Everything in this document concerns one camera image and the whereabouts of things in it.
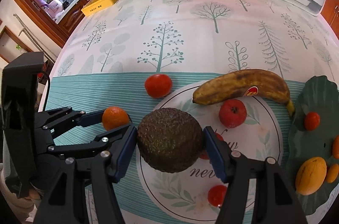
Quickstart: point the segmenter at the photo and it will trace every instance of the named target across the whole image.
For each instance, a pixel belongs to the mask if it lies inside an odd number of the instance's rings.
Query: orange
[[[102,115],[102,125],[106,131],[129,123],[129,117],[125,110],[117,106],[106,108]]]

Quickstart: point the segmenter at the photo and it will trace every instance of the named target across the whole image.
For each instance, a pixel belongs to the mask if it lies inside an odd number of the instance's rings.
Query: black circle outline
[[[188,89],[183,90],[182,92],[180,92],[180,93],[174,95],[174,96],[171,97],[169,100],[167,100],[162,106],[160,106],[160,108],[162,108],[166,103],[168,103],[171,99],[173,99],[174,97],[178,96],[179,94],[182,94],[183,92],[186,92],[186,91],[191,90],[191,89],[194,89],[194,88],[198,88],[199,86],[200,86],[200,85],[195,86],[195,87],[188,88]],[[269,114],[269,116],[271,117],[271,120],[272,120],[272,122],[273,122],[273,124],[274,124],[274,127],[275,127],[276,132],[277,132],[277,137],[278,137],[278,146],[279,146],[278,161],[279,161],[279,157],[280,157],[280,153],[281,153],[281,151],[280,151],[280,139],[279,139],[279,133],[278,133],[277,126],[276,126],[276,124],[275,124],[275,122],[274,122],[274,119],[273,119],[273,117],[271,116],[271,114],[269,113],[269,111],[267,110],[267,108],[266,108],[266,107],[265,107],[265,106],[264,106],[264,105],[263,105],[263,104],[255,97],[255,96],[251,96],[251,97],[253,97],[257,102],[259,102],[259,103],[262,105],[262,107],[267,111],[267,113]],[[147,185],[147,182],[146,182],[146,179],[145,179],[145,176],[144,176],[144,172],[143,172],[142,166],[141,166],[141,155],[139,155],[139,157],[140,157],[139,162],[140,162],[141,174],[142,174],[142,178],[144,179],[145,185],[146,185],[147,189],[149,190],[150,194],[153,196],[153,198],[154,198],[161,206],[163,206],[166,210],[168,210],[169,212],[175,214],[176,216],[179,216],[179,217],[182,217],[182,218],[185,218],[185,219],[195,220],[195,221],[201,221],[201,222],[206,222],[206,221],[216,221],[216,219],[213,219],[213,220],[198,220],[198,219],[193,219],[193,218],[189,218],[189,217],[184,217],[184,216],[181,216],[181,215],[179,215],[179,214],[177,214],[177,213],[172,212],[172,211],[169,210],[167,207],[165,207],[164,205],[162,205],[162,203],[160,203],[160,201],[154,196],[154,194],[153,194],[152,191],[150,190],[149,186]],[[246,206],[245,209],[248,208],[249,206],[251,206],[253,203],[254,203],[254,201],[253,201],[252,203],[250,203],[248,206]]]

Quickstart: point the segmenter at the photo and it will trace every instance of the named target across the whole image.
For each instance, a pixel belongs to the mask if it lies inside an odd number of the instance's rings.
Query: dark green leaf plate
[[[322,157],[328,166],[339,163],[332,157],[332,144],[339,135],[339,102],[338,87],[326,76],[312,77],[299,95],[296,103],[296,113],[289,131],[289,159],[286,172],[295,185],[297,172],[303,162],[312,157]],[[307,113],[315,111],[320,115],[320,125],[313,131],[306,131],[304,118]],[[337,178],[333,183],[324,182],[314,194],[302,196],[299,201],[306,215],[315,213],[324,204],[331,191],[338,185]]]

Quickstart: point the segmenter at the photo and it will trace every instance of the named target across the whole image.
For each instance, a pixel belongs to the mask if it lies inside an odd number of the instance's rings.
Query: dark brown avocado
[[[187,112],[160,108],[141,120],[137,143],[141,156],[152,168],[178,173],[198,159],[204,135],[197,120]]]

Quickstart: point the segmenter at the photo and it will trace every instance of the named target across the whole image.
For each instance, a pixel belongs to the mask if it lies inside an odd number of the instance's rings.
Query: overripe banana
[[[261,69],[239,70],[209,80],[194,91],[193,103],[210,105],[251,95],[283,104],[290,116],[294,114],[295,108],[286,82],[276,73]]]

